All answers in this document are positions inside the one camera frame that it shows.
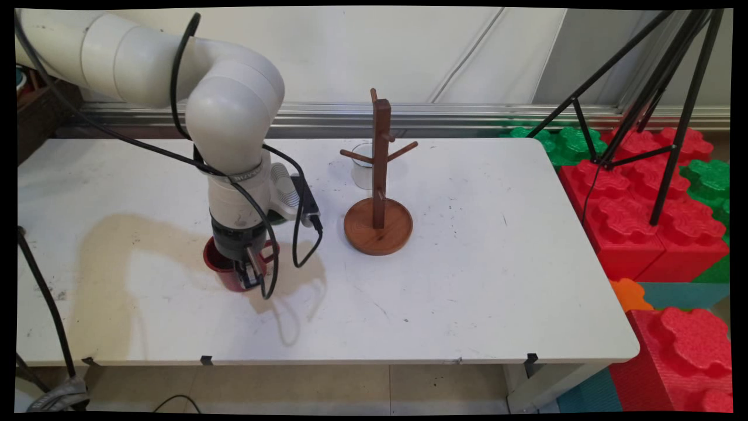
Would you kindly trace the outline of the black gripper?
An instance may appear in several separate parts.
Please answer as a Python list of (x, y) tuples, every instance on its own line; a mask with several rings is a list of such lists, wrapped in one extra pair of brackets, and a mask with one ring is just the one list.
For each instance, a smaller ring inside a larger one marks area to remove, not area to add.
[(263, 285), (268, 272), (268, 260), (262, 251), (269, 240), (267, 226), (259, 223), (236, 229), (223, 226), (215, 218), (211, 218), (211, 226), (217, 251), (230, 260), (245, 262), (245, 289)]

